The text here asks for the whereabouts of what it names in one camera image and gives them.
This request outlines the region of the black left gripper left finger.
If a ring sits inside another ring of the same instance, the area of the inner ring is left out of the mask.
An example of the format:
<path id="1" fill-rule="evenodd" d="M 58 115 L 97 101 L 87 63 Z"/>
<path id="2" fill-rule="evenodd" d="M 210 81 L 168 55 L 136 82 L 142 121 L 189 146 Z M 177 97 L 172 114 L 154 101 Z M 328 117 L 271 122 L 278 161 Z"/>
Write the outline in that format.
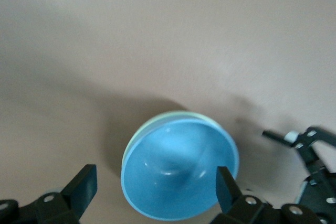
<path id="1" fill-rule="evenodd" d="M 60 192 L 23 207 L 14 199 L 1 200 L 1 223 L 79 223 L 96 193 L 97 166 L 87 164 Z"/>

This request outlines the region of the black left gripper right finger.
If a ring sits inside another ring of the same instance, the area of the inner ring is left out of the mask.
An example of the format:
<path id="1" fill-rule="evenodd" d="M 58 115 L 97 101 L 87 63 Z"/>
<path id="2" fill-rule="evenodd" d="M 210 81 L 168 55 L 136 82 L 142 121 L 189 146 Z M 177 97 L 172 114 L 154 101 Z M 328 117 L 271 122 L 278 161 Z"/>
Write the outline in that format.
<path id="1" fill-rule="evenodd" d="M 284 204 L 275 209 L 253 195 L 244 195 L 227 167 L 217 168 L 216 195 L 222 213 L 212 223 L 322 223 L 303 205 Z"/>

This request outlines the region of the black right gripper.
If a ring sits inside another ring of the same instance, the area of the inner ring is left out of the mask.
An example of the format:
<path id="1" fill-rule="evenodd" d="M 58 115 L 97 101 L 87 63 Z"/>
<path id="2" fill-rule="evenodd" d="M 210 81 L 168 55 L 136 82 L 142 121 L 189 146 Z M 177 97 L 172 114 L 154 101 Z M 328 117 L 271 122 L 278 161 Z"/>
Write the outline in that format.
<path id="1" fill-rule="evenodd" d="M 329 172 L 312 147 L 317 141 L 335 147 L 335 133 L 311 126 L 303 133 L 290 131 L 285 135 L 264 130 L 262 136 L 287 147 L 295 147 L 307 171 L 312 174 L 301 184 L 298 204 L 310 208 L 316 215 L 335 215 L 335 173 Z"/>

